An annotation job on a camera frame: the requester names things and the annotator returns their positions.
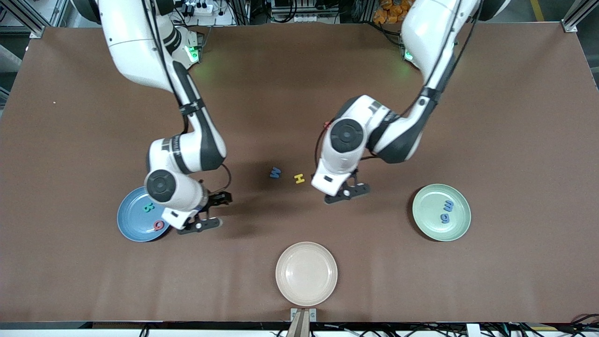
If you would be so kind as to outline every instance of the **yellow floor line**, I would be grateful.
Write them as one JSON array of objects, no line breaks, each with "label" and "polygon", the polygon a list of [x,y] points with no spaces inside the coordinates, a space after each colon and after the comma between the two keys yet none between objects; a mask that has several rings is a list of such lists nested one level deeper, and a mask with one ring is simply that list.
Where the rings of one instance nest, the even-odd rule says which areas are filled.
[{"label": "yellow floor line", "polygon": [[533,6],[534,17],[537,18],[538,22],[545,21],[543,17],[543,12],[541,12],[541,6],[539,5],[539,0],[530,0],[530,4]]}]

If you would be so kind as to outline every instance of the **black joint cap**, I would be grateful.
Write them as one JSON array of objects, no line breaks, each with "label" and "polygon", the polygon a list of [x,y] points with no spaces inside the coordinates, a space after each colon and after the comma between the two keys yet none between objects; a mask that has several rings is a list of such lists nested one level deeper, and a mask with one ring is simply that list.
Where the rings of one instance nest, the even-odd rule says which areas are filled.
[{"label": "black joint cap", "polygon": [[358,148],[364,139],[364,130],[353,119],[342,119],[331,130],[331,144],[339,153]]},{"label": "black joint cap", "polygon": [[175,177],[166,170],[156,170],[150,174],[146,182],[148,194],[154,200],[165,203],[173,197],[177,183]]}]

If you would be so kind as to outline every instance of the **blue plate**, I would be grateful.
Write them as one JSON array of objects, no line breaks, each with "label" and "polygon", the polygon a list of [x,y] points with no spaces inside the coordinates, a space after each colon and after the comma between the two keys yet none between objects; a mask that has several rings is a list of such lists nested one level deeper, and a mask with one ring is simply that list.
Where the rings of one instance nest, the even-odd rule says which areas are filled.
[{"label": "blue plate", "polygon": [[159,238],[168,229],[162,219],[163,206],[154,203],[144,187],[134,189],[119,206],[116,222],[129,240],[147,242]]}]

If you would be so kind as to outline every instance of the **orange object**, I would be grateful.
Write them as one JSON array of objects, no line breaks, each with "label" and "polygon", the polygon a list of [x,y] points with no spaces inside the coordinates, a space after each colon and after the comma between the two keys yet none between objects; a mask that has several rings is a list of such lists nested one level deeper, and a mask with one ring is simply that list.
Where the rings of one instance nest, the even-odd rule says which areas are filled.
[{"label": "orange object", "polygon": [[397,16],[388,16],[387,23],[397,23]]},{"label": "orange object", "polygon": [[387,11],[385,10],[377,10],[374,12],[373,22],[377,25],[382,25],[387,21]]},{"label": "orange object", "polygon": [[380,6],[384,10],[388,10],[389,8],[391,8],[391,6],[393,6],[393,0],[380,0]]},{"label": "orange object", "polygon": [[401,9],[401,7],[399,5],[393,5],[393,6],[391,6],[391,9],[389,9],[389,15],[390,16],[400,16],[403,11],[404,10]]}]

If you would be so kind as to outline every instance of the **cable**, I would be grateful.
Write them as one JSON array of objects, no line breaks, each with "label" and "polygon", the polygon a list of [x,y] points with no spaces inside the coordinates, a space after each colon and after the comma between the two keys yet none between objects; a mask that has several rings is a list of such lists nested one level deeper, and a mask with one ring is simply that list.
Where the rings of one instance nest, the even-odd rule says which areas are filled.
[{"label": "cable", "polygon": [[150,325],[153,325],[155,328],[158,328],[158,326],[155,323],[146,323],[141,328],[140,337],[148,337],[150,335]]},{"label": "cable", "polygon": [[183,26],[185,26],[185,28],[188,28],[189,26],[185,22],[185,18],[183,17],[183,15],[181,14],[181,12],[179,12],[179,9],[177,9],[177,7],[175,7],[175,10],[177,11],[177,14],[179,14],[179,17],[181,18],[181,22],[183,23]]},{"label": "cable", "polygon": [[229,8],[231,9],[231,13],[234,15],[235,17],[235,22],[238,26],[241,25],[245,25],[246,21],[245,21],[245,17],[243,15],[240,15],[237,10],[235,9],[235,6],[231,5],[231,3],[229,2],[229,0],[226,0],[227,6],[229,6]]},{"label": "cable", "polygon": [[153,0],[150,1],[150,5],[152,8],[151,13],[152,13],[152,16],[154,17],[155,30],[152,29],[152,23],[150,21],[149,15],[148,15],[148,8],[146,6],[146,0],[141,0],[141,4],[144,7],[144,12],[146,14],[146,21],[148,23],[148,26],[150,27],[150,31],[152,32],[152,36],[154,38],[154,44],[156,45],[156,48],[158,50],[158,55],[160,56],[160,61],[162,62],[163,70],[167,77],[168,84],[171,86],[171,89],[173,90],[173,94],[175,95],[175,99],[177,100],[177,103],[179,104],[179,106],[182,106],[181,99],[175,92],[175,86],[173,85],[173,81],[171,80],[171,77],[168,75],[167,63],[166,63],[166,61],[164,61],[164,51],[162,50],[162,44],[160,43],[160,41],[161,41],[160,40],[160,32],[158,32],[158,23],[156,22],[156,7],[154,6],[154,1]]},{"label": "cable", "polygon": [[453,67],[451,68],[451,70],[449,71],[449,75],[447,76],[447,78],[451,78],[451,75],[453,74],[453,71],[455,70],[455,67],[458,65],[458,61],[459,59],[462,58],[462,54],[464,53],[464,49],[466,49],[466,45],[468,44],[468,42],[470,41],[470,37],[472,37],[472,32],[474,32],[474,26],[476,26],[476,24],[479,21],[480,18],[480,12],[481,9],[483,8],[483,3],[485,2],[485,0],[480,0],[479,3],[479,9],[477,10],[478,13],[476,14],[476,18],[475,20],[472,22],[472,27],[470,28],[470,32],[468,33],[468,36],[466,37],[466,40],[464,41],[464,45],[462,46],[462,50],[460,50],[458,57],[455,59],[455,62],[453,64]]},{"label": "cable", "polygon": [[453,15],[453,20],[452,20],[451,25],[449,26],[449,30],[447,32],[447,36],[445,36],[443,44],[441,45],[441,49],[439,50],[439,55],[437,56],[437,60],[435,61],[435,65],[432,67],[431,74],[426,79],[424,86],[428,86],[429,85],[429,82],[431,81],[432,75],[435,73],[435,70],[439,66],[439,62],[441,62],[441,57],[443,56],[443,49],[445,48],[445,46],[449,42],[449,36],[451,35],[451,33],[453,31],[453,26],[455,25],[456,20],[458,19],[458,12],[459,12],[459,9],[460,9],[461,5],[462,5],[462,0],[459,0],[458,5],[455,8],[455,15]]},{"label": "cable", "polygon": [[360,337],[364,337],[368,332],[372,332],[373,334],[377,335],[377,337],[383,337],[381,335],[379,335],[378,332],[374,331],[374,330],[366,330],[364,332],[362,332],[362,334],[360,335]]},{"label": "cable", "polygon": [[218,193],[220,193],[220,192],[222,192],[222,191],[226,190],[226,189],[227,189],[227,187],[229,187],[229,186],[231,185],[231,181],[233,180],[233,177],[232,177],[232,175],[231,175],[231,171],[229,170],[229,168],[228,168],[226,165],[224,165],[224,164],[221,164],[220,166],[222,166],[222,167],[224,167],[224,168],[225,168],[225,170],[226,170],[226,174],[227,174],[227,177],[228,177],[228,178],[227,178],[227,179],[228,179],[228,181],[227,181],[227,183],[226,183],[225,187],[223,187],[223,188],[219,188],[219,189],[217,189],[216,191],[214,191],[214,192],[211,192],[211,193],[210,193],[210,195],[215,195],[215,194],[218,194]]},{"label": "cable", "polygon": [[189,119],[187,116],[181,115],[181,117],[183,117],[183,131],[179,135],[186,134],[189,131]]},{"label": "cable", "polygon": [[388,31],[385,28],[383,28],[383,26],[377,26],[374,22],[371,21],[360,21],[360,22],[356,22],[356,23],[366,23],[367,25],[370,25],[371,27],[373,27],[374,29],[380,31],[380,32],[384,32],[387,33],[389,35],[395,35],[395,36],[400,36],[400,33],[398,32],[393,32],[393,31]]},{"label": "cable", "polygon": [[576,321],[573,321],[572,324],[578,324],[578,323],[581,323],[582,321],[586,321],[589,318],[593,318],[593,317],[599,317],[599,314],[590,314],[590,315],[586,315],[586,316],[580,317]]},{"label": "cable", "polygon": [[534,330],[532,327],[530,327],[528,324],[526,323],[520,323],[521,326],[524,326],[524,328],[532,331],[535,335],[537,335],[538,337],[544,337],[543,335],[541,335],[540,333],[538,333],[536,330]]},{"label": "cable", "polygon": [[298,11],[297,0],[293,0],[293,2],[291,2],[291,0],[289,0],[289,14],[287,14],[287,17],[285,19],[283,19],[282,21],[279,21],[279,20],[275,19],[274,17],[270,16],[268,14],[268,10],[266,9],[266,7],[264,7],[264,14],[266,14],[272,21],[277,22],[277,23],[287,23],[287,22],[291,21],[295,17],[297,11]]},{"label": "cable", "polygon": [[491,327],[497,329],[497,331],[504,337],[511,337],[512,335],[512,331],[508,330],[507,326],[504,326],[504,329],[501,328],[501,326],[495,325],[494,323],[488,323]]},{"label": "cable", "polygon": [[486,326],[484,323],[483,323],[483,324],[481,324],[480,326],[481,326],[483,329],[485,329],[487,332],[489,332],[489,333],[490,333],[490,335],[489,335],[489,334],[486,334],[486,335],[488,335],[488,336],[491,336],[491,337],[495,337],[495,334],[493,333],[493,331],[491,331],[491,330],[489,329],[489,327],[487,327],[487,326]]},{"label": "cable", "polygon": [[322,131],[318,135],[318,139],[316,139],[316,146],[314,147],[314,166],[317,169],[318,169],[318,145],[320,144],[320,140],[322,139],[322,136],[324,136],[325,132],[328,130],[328,128],[331,126],[331,123],[333,123],[334,120],[335,120],[335,117],[331,118],[331,120],[329,121],[329,124],[327,124],[327,127],[322,128]]},{"label": "cable", "polygon": [[399,42],[395,42],[393,41],[393,39],[391,39],[391,37],[389,37],[389,35],[387,35],[387,31],[383,29],[383,25],[380,25],[381,31],[383,32],[383,35],[387,38],[387,40],[389,40],[389,42],[391,42],[392,44],[396,45],[396,46],[401,46]]}]

